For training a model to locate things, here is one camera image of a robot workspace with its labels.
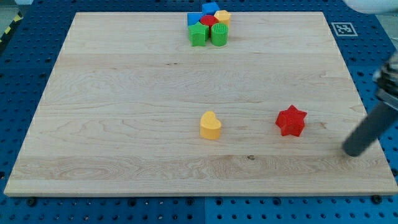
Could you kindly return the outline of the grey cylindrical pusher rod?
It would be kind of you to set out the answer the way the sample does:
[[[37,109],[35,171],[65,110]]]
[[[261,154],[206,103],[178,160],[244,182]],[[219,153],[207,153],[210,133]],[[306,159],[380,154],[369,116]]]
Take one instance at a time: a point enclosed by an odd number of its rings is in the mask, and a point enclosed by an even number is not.
[[[352,157],[360,156],[396,120],[397,109],[379,102],[345,139],[342,144],[344,152]]]

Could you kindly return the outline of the metal tool mount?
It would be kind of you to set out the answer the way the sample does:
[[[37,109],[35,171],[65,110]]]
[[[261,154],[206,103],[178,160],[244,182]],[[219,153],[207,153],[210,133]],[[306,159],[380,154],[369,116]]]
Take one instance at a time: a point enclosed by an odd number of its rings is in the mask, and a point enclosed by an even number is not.
[[[375,71],[373,81],[378,86],[379,100],[397,110],[397,51]]]

